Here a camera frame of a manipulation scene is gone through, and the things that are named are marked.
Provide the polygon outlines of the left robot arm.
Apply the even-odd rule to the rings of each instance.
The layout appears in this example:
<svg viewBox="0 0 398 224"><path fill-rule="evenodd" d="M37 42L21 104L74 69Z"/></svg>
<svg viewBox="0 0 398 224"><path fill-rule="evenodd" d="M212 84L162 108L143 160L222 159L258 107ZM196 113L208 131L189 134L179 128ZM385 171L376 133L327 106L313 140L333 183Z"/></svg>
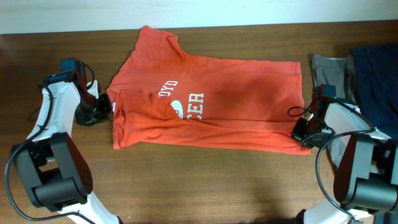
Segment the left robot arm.
<svg viewBox="0 0 398 224"><path fill-rule="evenodd" d="M75 223L121 223L93 191L90 168L72 140L72 127L93 126L113 112L109 97L96 79L88 81L90 66L76 58L60 62L60 72L40 84L43 100L27 139L12 147L4 172L6 195L26 220L43 222L68 217ZM30 202L46 208L49 217L31 217L15 202L9 183L14 166Z"/></svg>

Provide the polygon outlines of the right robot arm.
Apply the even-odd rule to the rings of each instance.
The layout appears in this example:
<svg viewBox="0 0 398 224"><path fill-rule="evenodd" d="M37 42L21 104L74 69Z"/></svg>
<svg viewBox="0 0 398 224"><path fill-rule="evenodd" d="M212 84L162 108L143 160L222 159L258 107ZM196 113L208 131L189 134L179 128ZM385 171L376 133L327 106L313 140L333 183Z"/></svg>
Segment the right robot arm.
<svg viewBox="0 0 398 224"><path fill-rule="evenodd" d="M298 119L292 139L307 148L317 147L315 173L325 199L298 213L295 223L358 223L359 219L397 213L397 140L377 129L351 100L339 98L333 85L312 91ZM340 139L341 145L334 141ZM325 149L338 147L343 155L337 166L333 195L327 194L320 175Z"/></svg>

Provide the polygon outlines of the red printed t-shirt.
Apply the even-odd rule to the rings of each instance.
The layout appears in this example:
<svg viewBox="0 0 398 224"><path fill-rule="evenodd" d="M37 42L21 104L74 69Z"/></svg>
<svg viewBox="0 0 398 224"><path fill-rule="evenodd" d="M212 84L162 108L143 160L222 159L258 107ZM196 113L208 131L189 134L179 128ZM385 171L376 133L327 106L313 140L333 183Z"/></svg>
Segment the red printed t-shirt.
<svg viewBox="0 0 398 224"><path fill-rule="evenodd" d="M183 51L145 26L107 89L113 147L139 142L308 154L294 141L303 106L299 62L218 59Z"/></svg>

